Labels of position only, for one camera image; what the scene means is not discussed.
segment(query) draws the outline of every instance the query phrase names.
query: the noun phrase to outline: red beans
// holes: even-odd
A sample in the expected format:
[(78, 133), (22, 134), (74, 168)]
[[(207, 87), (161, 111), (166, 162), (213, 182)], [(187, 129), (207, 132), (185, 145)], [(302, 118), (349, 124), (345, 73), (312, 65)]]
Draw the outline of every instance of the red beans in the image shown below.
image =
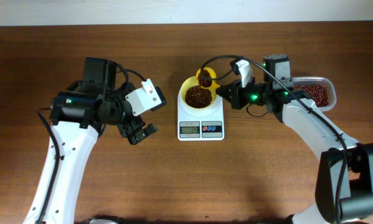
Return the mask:
[(193, 108), (205, 108), (212, 100), (211, 91), (200, 86), (190, 87), (186, 91), (185, 102)]
[[(206, 69), (203, 70), (204, 72), (204, 76), (207, 77), (207, 78), (211, 78), (211, 75), (209, 73), (209, 71), (207, 71)], [(203, 87), (210, 87), (211, 84), (212, 84), (212, 81), (210, 80), (205, 80), (202, 76), (201, 76), (201, 72), (199, 73), (199, 76), (197, 77), (197, 80), (199, 81), (199, 85), (200, 86), (203, 86)]]
[(319, 84), (308, 86), (295, 85), (294, 89), (304, 90), (309, 95), (311, 95), (311, 98), (313, 101), (315, 101), (317, 107), (329, 106), (329, 99), (328, 94), (326, 93), (326, 89)]

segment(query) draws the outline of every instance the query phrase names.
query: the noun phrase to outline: clear plastic tray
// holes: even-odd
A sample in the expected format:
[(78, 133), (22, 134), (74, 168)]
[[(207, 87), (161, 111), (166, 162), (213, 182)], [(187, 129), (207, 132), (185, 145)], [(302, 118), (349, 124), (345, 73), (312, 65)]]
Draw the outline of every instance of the clear plastic tray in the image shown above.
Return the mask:
[(326, 93), (329, 99), (329, 106), (318, 107), (320, 111), (329, 111), (334, 108), (337, 103), (336, 90), (334, 89), (333, 83), (324, 77), (295, 77), (293, 78), (294, 85), (315, 85), (319, 84), (326, 89)]

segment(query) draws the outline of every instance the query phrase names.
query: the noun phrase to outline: yellow bowl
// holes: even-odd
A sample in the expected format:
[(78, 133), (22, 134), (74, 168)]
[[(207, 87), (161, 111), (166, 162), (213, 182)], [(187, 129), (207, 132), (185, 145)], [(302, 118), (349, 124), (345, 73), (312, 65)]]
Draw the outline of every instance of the yellow bowl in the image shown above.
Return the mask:
[(204, 110), (206, 109), (207, 107), (209, 107), (214, 101), (215, 101), (215, 98), (217, 97), (217, 94), (215, 93), (215, 88), (209, 88), (209, 90), (211, 91), (211, 96), (212, 96), (212, 100), (211, 100), (211, 103), (209, 106), (206, 106), (205, 108), (194, 108), (194, 107), (191, 107), (189, 106), (186, 101), (185, 101), (185, 95), (186, 95), (186, 91), (188, 89), (190, 89), (191, 87), (194, 87), (194, 86), (198, 86), (199, 85), (199, 81), (197, 80), (196, 77), (190, 77), (188, 78), (183, 84), (182, 84), (182, 87), (181, 87), (181, 96), (182, 96), (182, 100), (185, 102), (185, 105), (190, 107), (190, 108), (193, 108), (194, 110)]
[[(198, 71), (196, 72), (196, 78), (199, 78), (200, 70), (201, 70), (201, 68), (198, 69)], [(215, 73), (215, 71), (212, 68), (205, 67), (204, 70), (208, 71), (208, 73), (210, 74), (211, 78), (217, 78), (217, 74)], [(213, 88), (214, 91), (216, 89), (218, 89), (219, 87), (220, 87), (220, 85), (218, 85), (217, 81), (215, 81), (215, 80), (212, 81), (212, 84), (211, 84), (210, 87), (203, 87), (203, 86), (201, 86), (201, 88), (205, 88), (205, 89)]]

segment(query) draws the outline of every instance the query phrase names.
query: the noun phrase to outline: wire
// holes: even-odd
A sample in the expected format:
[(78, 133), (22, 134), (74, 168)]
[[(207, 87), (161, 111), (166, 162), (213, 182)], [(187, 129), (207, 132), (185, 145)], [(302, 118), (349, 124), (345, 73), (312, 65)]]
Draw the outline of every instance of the wire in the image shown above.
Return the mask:
[(217, 80), (221, 80), (225, 77), (227, 77), (230, 73), (232, 73), (233, 69), (229, 70), (229, 72), (227, 72), (225, 75), (222, 75), (221, 77), (218, 77), (218, 78), (209, 78), (209, 77), (206, 77), (208, 79), (205, 78), (205, 76), (202, 75), (202, 77), (205, 79), (205, 80), (209, 80), (209, 81), (217, 81)]
[(56, 175), (57, 175), (57, 171), (59, 169), (59, 161), (60, 161), (59, 145), (57, 144), (57, 140), (55, 138), (55, 135), (52, 132), (47, 120), (41, 114), (41, 111), (43, 111), (43, 110), (44, 111), (45, 110), (50, 110), (50, 108), (41, 108), (37, 111), (37, 113), (38, 113), (38, 117), (41, 119), (42, 123), (44, 124), (45, 128), (47, 129), (47, 131), (49, 133), (49, 136), (52, 139), (52, 142), (54, 143), (56, 155), (55, 155), (54, 170), (52, 171), (52, 176), (50, 177), (49, 186), (48, 186), (48, 190), (47, 190), (47, 195), (45, 196), (44, 204), (41, 208), (41, 213), (40, 213), (39, 218), (36, 221), (36, 223), (42, 223), (42, 221), (44, 219), (44, 216), (45, 216), (45, 213), (47, 211), (48, 204), (49, 204), (50, 195), (52, 194), (52, 189), (54, 188), (54, 182), (55, 182), (55, 178), (56, 178)]
[(99, 132), (98, 138), (100, 138), (100, 136), (102, 136), (102, 134), (106, 131), (106, 128), (107, 128), (107, 124), (103, 125), (102, 130), (100, 130), (100, 132)]
[(266, 112), (265, 114), (263, 114), (263, 115), (254, 115), (254, 114), (251, 114), (251, 112), (248, 110), (251, 106), (252, 106), (252, 104), (248, 105), (248, 106), (246, 107), (246, 111), (247, 111), (247, 113), (248, 113), (250, 116), (253, 116), (253, 117), (255, 117), (255, 118), (261, 118), (261, 117), (263, 117), (263, 116), (265, 116), (265, 115), (267, 115), (267, 114), (269, 113), (269, 111), (267, 111), (267, 112)]
[(146, 82), (146, 79), (141, 74), (139, 74), (137, 71), (134, 71), (131, 69), (126, 69), (126, 71), (137, 75), (138, 77), (140, 77), (140, 79), (142, 79), (142, 81)]
[[(315, 115), (315, 117), (317, 117), (320, 121), (322, 121), (334, 133), (334, 135), (336, 136), (337, 141), (339, 141), (341, 143), (342, 148), (344, 150), (344, 155), (343, 155), (343, 159), (342, 159), (342, 167), (341, 167), (341, 170), (340, 170), (340, 175), (339, 175), (339, 178), (338, 178), (337, 188), (336, 188), (336, 199), (335, 199), (335, 202), (334, 202), (335, 206), (336, 206), (336, 223), (337, 224), (341, 224), (341, 218), (340, 218), (341, 215), (340, 215), (340, 211), (339, 211), (339, 207), (340, 207), (340, 193), (341, 193), (342, 178), (344, 177), (344, 173), (345, 173), (345, 170), (346, 170), (346, 164), (347, 164), (347, 146), (346, 146), (346, 143), (344, 142), (344, 140), (342, 138), (342, 134), (339, 134), (336, 131), (336, 129), (326, 119), (324, 119), (322, 116), (320, 116), (319, 114), (317, 114), (317, 112), (315, 112), (312, 108), (310, 108), (305, 103), (303, 103), (299, 98), (297, 98), (289, 89), (287, 89), (287, 87), (285, 87), (270, 72), (266, 71), (260, 64), (258, 64), (257, 62), (255, 62), (255, 61), (253, 61), (253, 60), (251, 60), (249, 58), (245, 58), (245, 57), (239, 56), (239, 55), (221, 55), (221, 56), (217, 56), (217, 57), (214, 57), (214, 58), (206, 61), (201, 66), (201, 70), (203, 70), (210, 62), (212, 62), (214, 60), (218, 60), (218, 59), (223, 59), (223, 58), (233, 58), (233, 59), (239, 59), (239, 60), (246, 60), (249, 63), (252, 63), (256, 67), (258, 67), (260, 70), (262, 70), (267, 75), (269, 75), (274, 82), (277, 82), (277, 84), (279, 84), (287, 93), (289, 93), (302, 107), (304, 107), (309, 113), (312, 113), (313, 115)], [(212, 80), (211, 78), (206, 77), (203, 74), (204, 74), (204, 72), (202, 73), (202, 77), (205, 80)]]
[(125, 82), (126, 82), (126, 85), (128, 86), (128, 84), (130, 82), (130, 78), (128, 76), (128, 72), (126, 71), (126, 69), (121, 64), (117, 64), (117, 67), (124, 74), (124, 76), (125, 76)]
[(68, 87), (67, 87), (67, 91), (74, 91), (75, 89), (77, 89), (77, 87), (78, 87), (78, 82), (79, 82), (80, 80), (77, 80), (77, 81), (75, 81), (75, 82), (73, 82), (73, 83), (71, 83)]

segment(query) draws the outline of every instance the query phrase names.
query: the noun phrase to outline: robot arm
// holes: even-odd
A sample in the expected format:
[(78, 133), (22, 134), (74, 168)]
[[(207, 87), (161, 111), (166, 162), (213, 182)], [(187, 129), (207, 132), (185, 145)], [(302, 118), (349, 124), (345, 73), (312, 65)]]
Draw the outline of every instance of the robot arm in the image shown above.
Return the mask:
[(54, 98), (50, 130), (59, 146), (60, 157), (51, 138), (25, 224), (74, 223), (84, 168), (93, 146), (104, 131), (102, 126), (116, 125), (130, 144), (137, 144), (158, 130), (153, 124), (143, 128), (145, 122), (140, 114), (166, 104), (161, 90), (153, 86), (150, 79), (144, 78), (142, 88), (135, 90), (132, 83), (125, 82), (115, 90), (116, 67), (122, 68), (109, 60), (87, 58), (83, 80)]
[[(229, 55), (229, 57), (243, 59), (243, 57), (234, 55)], [(265, 105), (268, 112), (273, 113), (281, 123), (285, 123), (294, 130), (320, 160), (315, 193), (316, 203), (291, 216), (289, 223), (334, 223), (336, 220), (336, 188), (341, 173), (342, 150), (344, 149), (335, 136), (335, 132), (302, 106), (281, 85), (271, 82), (266, 73), (264, 73), (264, 80), (267, 83), (254, 83), (254, 78), (252, 78), (253, 82), (244, 85), (244, 77), (252, 74), (251, 67), (246, 69), (248, 67), (244, 63), (236, 63), (235, 61), (231, 62), (231, 66), (235, 74), (240, 74), (241, 80), (221, 86), (216, 90), (216, 93), (229, 101), (233, 109), (240, 110), (247, 104)], [(347, 148), (347, 167), (353, 172), (361, 174), (359, 179), (351, 181), (347, 172), (343, 175), (339, 201), (341, 221), (351, 222), (373, 215), (373, 143), (360, 144), (358, 140), (343, 133), (320, 112), (308, 94), (302, 90), (293, 90), (290, 63), (286, 55), (265, 57), (264, 67), (297, 99), (327, 121), (342, 136)]]

